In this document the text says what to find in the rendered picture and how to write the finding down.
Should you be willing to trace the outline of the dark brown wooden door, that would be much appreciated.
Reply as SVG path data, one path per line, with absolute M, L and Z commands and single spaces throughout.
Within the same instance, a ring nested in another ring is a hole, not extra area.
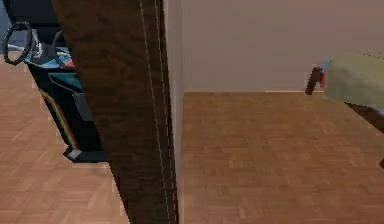
M 179 224 L 164 0 L 52 0 L 130 224 Z

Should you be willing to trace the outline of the black arcade driving machine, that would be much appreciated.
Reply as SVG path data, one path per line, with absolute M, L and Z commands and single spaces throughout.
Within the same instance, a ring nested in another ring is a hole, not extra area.
M 64 156 L 74 163 L 105 162 L 107 156 L 51 0 L 0 0 L 0 9 L 10 24 L 0 53 L 6 63 L 28 67 L 67 145 Z

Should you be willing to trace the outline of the pale green bed cover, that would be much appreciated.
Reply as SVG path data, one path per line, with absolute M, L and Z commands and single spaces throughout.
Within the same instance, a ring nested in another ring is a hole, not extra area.
M 384 111 L 384 53 L 346 53 L 326 65 L 325 95 Z

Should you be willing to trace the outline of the brown wooden bed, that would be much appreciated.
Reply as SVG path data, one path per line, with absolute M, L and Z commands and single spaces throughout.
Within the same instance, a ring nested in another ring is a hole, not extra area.
M 325 80 L 325 73 L 322 71 L 321 67 L 314 67 L 310 74 L 305 94 L 312 95 L 316 84 L 321 84 Z M 354 112 L 364 118 L 367 122 L 369 122 L 373 127 L 375 127 L 378 131 L 384 134 L 384 115 L 380 113 L 377 109 L 372 109 L 370 107 L 356 105 L 347 103 Z

